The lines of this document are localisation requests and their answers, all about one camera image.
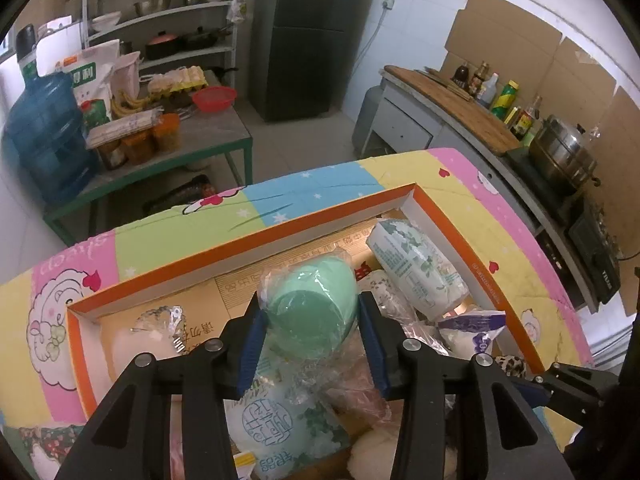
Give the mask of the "white green tissue pack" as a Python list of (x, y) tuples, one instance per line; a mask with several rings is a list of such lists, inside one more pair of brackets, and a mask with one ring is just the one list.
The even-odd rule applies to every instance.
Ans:
[(367, 245), (393, 284), (430, 322), (469, 296), (468, 286), (454, 265), (410, 222), (378, 220)]

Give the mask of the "green sponge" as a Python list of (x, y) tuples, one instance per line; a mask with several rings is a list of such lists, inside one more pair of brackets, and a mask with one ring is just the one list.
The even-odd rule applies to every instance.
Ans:
[(358, 286), (352, 259), (342, 248), (269, 270), (257, 292), (270, 344), (294, 361), (328, 358), (355, 322)]

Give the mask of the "leopard print scrunchie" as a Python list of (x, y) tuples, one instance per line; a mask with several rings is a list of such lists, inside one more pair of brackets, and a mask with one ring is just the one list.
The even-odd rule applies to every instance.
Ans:
[(525, 378), (527, 374), (526, 363), (518, 356), (496, 356), (495, 362), (509, 377)]

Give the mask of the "cream bear purple dress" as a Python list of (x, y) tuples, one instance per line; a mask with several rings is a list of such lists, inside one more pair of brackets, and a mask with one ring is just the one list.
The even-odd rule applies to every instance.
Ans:
[(372, 429), (352, 445), (347, 470), (356, 480), (390, 480), (398, 437)]

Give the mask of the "beige bear pink dress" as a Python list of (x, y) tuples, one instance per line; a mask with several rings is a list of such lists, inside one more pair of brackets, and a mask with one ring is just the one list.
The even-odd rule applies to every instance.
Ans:
[(398, 433), (402, 405), (386, 401), (378, 392), (365, 356), (337, 360), (330, 372), (324, 392), (334, 408), (360, 417), (373, 428)]

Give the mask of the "floral white scrunchie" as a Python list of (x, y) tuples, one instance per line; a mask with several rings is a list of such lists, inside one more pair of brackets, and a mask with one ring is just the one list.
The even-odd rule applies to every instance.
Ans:
[(386, 318), (402, 325), (416, 322), (416, 310), (410, 306), (402, 292), (383, 270), (375, 270), (358, 282), (360, 292), (370, 292)]

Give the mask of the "white floral tissue pack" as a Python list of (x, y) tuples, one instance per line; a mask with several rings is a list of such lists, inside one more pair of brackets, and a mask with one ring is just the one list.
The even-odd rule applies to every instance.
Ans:
[(334, 411), (303, 387), (299, 371), (268, 337), (250, 388), (224, 402), (232, 443), (254, 455), (259, 479), (283, 479), (349, 447)]

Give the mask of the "black induction cooker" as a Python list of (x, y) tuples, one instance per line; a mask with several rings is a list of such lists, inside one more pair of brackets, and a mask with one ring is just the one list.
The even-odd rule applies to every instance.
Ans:
[(600, 214), (562, 174), (544, 176), (527, 148), (506, 152), (506, 161), (559, 222), (598, 303), (609, 302), (620, 290), (620, 267)]

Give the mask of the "steel cooking pot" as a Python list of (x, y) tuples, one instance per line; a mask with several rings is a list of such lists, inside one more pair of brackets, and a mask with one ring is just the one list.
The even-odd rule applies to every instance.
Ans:
[(597, 167), (584, 132), (555, 115), (542, 122), (528, 154), (549, 183), (568, 186), (575, 192), (592, 178)]

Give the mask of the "blue water jug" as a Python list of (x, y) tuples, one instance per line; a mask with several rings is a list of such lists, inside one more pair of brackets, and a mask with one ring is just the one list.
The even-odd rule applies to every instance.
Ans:
[(86, 125), (72, 77), (59, 70), (38, 74), (32, 24), (17, 33), (15, 47), (25, 89), (9, 111), (3, 147), (46, 204), (65, 204), (99, 169), (96, 155), (86, 147)]

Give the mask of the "green low table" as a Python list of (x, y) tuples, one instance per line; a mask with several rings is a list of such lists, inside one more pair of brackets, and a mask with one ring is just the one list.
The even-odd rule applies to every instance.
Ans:
[(96, 232), (96, 202), (113, 192), (166, 171), (222, 155), (239, 186), (254, 182), (253, 138), (233, 107), (217, 113), (196, 112), (180, 126), (178, 150), (154, 156), (142, 165), (126, 164), (97, 174), (72, 200), (44, 208), (42, 220), (67, 246), (77, 242), (62, 219), (90, 208), (88, 234)]

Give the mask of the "wooden cutting board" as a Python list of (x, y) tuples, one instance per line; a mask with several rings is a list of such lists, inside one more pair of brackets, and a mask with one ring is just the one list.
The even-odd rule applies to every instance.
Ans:
[(381, 75), (392, 84), (399, 84), (416, 99), (434, 104), (455, 122), (469, 130), (495, 155), (518, 148), (515, 136), (488, 110), (480, 107), (453, 84), (441, 84), (418, 70), (385, 65)]

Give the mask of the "egg carton tray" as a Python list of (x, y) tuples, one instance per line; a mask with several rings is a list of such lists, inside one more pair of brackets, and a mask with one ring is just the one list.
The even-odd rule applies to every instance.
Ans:
[(208, 86), (204, 70), (200, 66), (181, 67), (167, 73), (154, 75), (148, 83), (149, 94), (194, 91)]

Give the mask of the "white metal shelf rack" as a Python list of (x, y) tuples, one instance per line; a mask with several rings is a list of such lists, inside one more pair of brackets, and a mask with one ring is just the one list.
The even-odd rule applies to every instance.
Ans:
[[(149, 75), (180, 66), (238, 66), (240, 32), (235, 19), (243, 0), (81, 0), (81, 44), (93, 47), (117, 39), (141, 55), (140, 73)], [(151, 60), (146, 47), (160, 34), (182, 37), (214, 32), (216, 40)]]

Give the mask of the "black refrigerator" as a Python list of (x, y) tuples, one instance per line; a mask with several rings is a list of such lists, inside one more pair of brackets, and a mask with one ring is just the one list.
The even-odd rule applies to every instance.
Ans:
[(358, 0), (255, 0), (248, 99), (266, 122), (318, 116), (344, 72)]

